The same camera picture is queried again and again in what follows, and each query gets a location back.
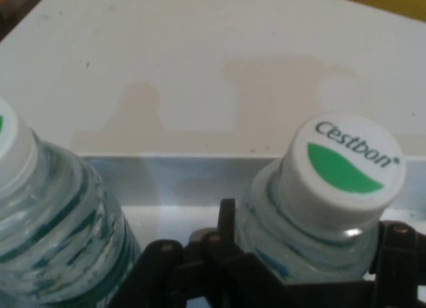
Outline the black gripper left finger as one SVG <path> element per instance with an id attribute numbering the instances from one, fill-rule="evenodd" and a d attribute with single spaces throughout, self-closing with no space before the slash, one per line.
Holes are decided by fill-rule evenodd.
<path id="1" fill-rule="evenodd" d="M 217 226 L 188 242 L 148 244 L 116 294 L 117 307 L 292 307 L 293 299 L 260 260 L 234 243 L 236 202 L 220 202 Z"/>

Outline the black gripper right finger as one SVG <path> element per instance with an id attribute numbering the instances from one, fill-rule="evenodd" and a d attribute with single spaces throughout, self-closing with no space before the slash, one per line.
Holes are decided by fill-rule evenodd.
<path id="1" fill-rule="evenodd" d="M 372 307 L 424 307 L 418 287 L 425 285 L 425 234 L 405 222 L 380 222 L 369 273 Z"/>

